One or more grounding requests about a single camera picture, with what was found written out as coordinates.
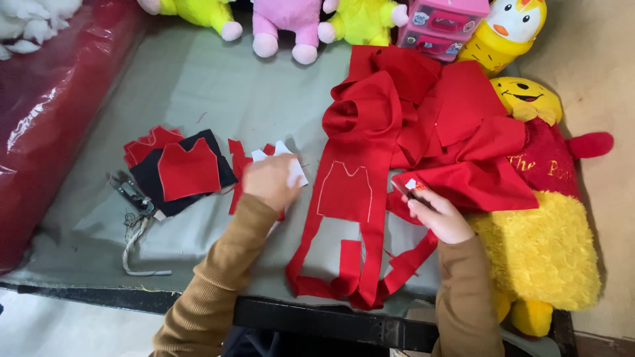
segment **orange beak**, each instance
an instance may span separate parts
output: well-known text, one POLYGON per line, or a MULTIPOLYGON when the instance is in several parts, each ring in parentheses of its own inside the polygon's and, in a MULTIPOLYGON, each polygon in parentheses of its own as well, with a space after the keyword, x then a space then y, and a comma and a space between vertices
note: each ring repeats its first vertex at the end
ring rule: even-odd
POLYGON ((496 32, 503 36, 509 36, 509 32, 507 31, 507 29, 505 27, 502 27, 501 25, 494 25, 494 29, 496 30, 496 32))

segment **floor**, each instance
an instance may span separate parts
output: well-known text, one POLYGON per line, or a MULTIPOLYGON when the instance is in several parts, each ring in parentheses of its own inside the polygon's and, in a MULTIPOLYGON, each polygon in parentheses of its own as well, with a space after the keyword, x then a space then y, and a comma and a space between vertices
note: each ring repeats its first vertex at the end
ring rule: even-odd
POLYGON ((0 356, 147 357, 163 316, 0 290, 0 356))

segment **stuffed toy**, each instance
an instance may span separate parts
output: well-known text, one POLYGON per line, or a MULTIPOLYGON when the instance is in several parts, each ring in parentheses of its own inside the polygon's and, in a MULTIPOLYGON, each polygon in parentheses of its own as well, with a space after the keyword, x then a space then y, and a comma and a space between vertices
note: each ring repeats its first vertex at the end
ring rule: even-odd
POLYGON ((325 13, 337 12, 319 24, 320 41, 345 39, 350 44, 388 46, 391 28, 408 23, 408 7, 391 0, 326 0, 325 13))
POLYGON ((311 64, 318 58, 318 25, 321 0, 251 0, 253 51, 260 57, 277 52, 278 30, 295 32, 293 58, 311 64))
POLYGON ((150 15, 178 15, 194 25, 213 27, 225 41, 243 34, 234 21, 229 3, 235 0, 137 0, 150 15))
POLYGON ((598 302, 598 257, 574 162, 608 153, 613 137, 590 133, 565 140, 556 94, 527 79, 491 83, 507 110, 525 122, 526 144, 508 158, 540 208, 473 215, 468 222, 491 260, 499 320, 511 310, 521 333, 545 336, 554 308, 579 311, 598 302))

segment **pooh smiling mouth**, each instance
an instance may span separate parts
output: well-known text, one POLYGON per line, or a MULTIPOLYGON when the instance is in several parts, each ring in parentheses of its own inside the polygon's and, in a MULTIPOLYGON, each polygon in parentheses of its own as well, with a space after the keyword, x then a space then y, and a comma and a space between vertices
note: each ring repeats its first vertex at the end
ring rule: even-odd
POLYGON ((520 100, 523 100, 525 102, 529 102, 529 103, 535 102, 538 98, 543 96, 543 94, 540 94, 537 97, 534 97, 534 96, 531 96, 531 95, 518 95, 518 94, 509 93, 509 90, 506 90, 503 93, 501 93, 501 95, 503 95, 503 94, 513 95, 514 97, 516 97, 516 98, 518 98, 520 100))

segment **pink plush foot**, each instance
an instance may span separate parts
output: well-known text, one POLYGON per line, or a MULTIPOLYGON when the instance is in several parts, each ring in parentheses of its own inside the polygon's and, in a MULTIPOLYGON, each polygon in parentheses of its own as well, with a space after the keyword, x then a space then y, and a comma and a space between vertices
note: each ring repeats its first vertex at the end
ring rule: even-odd
POLYGON ((333 43, 335 40, 335 28, 328 22, 320 22, 317 27, 317 36, 324 43, 333 43))
POLYGON ((402 27, 408 23, 408 7, 397 5, 392 9, 391 20, 397 27, 402 27))
POLYGON ((340 6, 340 0, 324 0, 322 10, 324 10, 325 13, 332 13, 337 10, 338 6, 340 6))
POLYGON ((318 59, 318 49, 304 43, 298 43, 293 47, 293 58, 301 64, 311 64, 318 59))
POLYGON ((225 41, 233 41, 243 34, 243 27, 236 21, 229 21, 223 25, 223 29, 220 32, 221 37, 225 41))
POLYGON ((137 0, 137 2, 150 15, 158 15, 161 11, 161 0, 137 0))
POLYGON ((262 58, 271 57, 277 52, 277 39, 270 34, 255 34, 253 51, 262 58))

